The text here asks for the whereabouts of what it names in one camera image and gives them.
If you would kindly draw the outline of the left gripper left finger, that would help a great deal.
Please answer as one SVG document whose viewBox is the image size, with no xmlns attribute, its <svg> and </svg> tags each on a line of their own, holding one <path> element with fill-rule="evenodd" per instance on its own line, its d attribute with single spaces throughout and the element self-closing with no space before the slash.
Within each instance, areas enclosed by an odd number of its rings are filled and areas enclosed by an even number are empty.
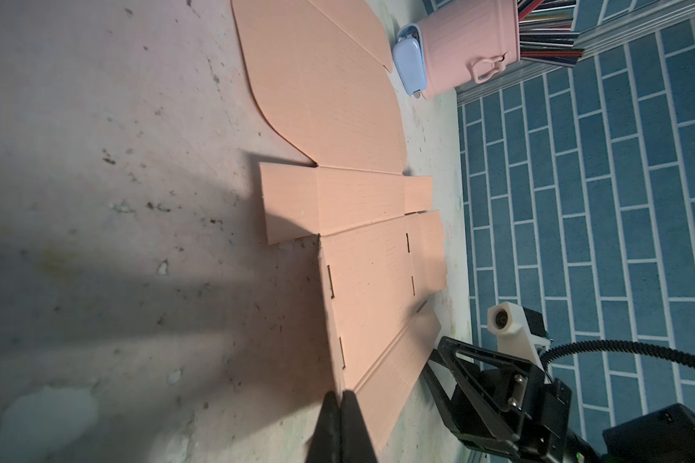
<svg viewBox="0 0 695 463">
<path fill-rule="evenodd" d="M 339 463 L 342 461 L 342 412 L 337 395 L 324 396 L 306 463 Z"/>
</svg>

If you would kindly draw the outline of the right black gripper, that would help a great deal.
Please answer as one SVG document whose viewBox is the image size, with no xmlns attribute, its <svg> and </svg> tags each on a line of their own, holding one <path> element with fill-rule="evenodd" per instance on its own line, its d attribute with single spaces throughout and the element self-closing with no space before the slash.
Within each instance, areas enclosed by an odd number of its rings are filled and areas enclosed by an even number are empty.
<svg viewBox="0 0 695 463">
<path fill-rule="evenodd" d="M 447 395 L 431 368 L 456 380 Z M 446 428 L 472 451 L 511 462 L 600 462 L 569 427 L 573 392 L 519 357 L 443 337 L 421 374 Z"/>
</svg>

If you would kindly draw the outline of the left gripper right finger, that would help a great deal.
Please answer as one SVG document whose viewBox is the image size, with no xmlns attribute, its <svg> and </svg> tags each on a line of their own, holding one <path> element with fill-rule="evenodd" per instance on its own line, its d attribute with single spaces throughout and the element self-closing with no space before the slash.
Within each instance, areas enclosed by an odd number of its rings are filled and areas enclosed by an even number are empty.
<svg viewBox="0 0 695 463">
<path fill-rule="evenodd" d="M 378 462 L 357 396 L 353 391 L 344 391 L 342 395 L 340 461 L 342 463 Z"/>
</svg>

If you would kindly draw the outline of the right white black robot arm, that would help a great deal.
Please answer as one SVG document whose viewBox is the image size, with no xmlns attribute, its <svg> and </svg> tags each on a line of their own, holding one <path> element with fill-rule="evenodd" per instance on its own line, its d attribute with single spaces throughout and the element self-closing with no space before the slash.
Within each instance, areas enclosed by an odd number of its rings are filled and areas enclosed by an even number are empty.
<svg viewBox="0 0 695 463">
<path fill-rule="evenodd" d="M 695 462 L 695 413 L 675 403 L 604 430 L 598 453 L 569 427 L 573 392 L 549 379 L 548 365 L 589 352 L 625 352 L 695 370 L 695 356 L 634 341 L 578 341 L 546 351 L 535 365 L 519 357 L 441 339 L 430 363 L 456 380 L 447 395 L 430 366 L 422 376 L 437 410 L 465 447 L 512 462 Z"/>
</svg>

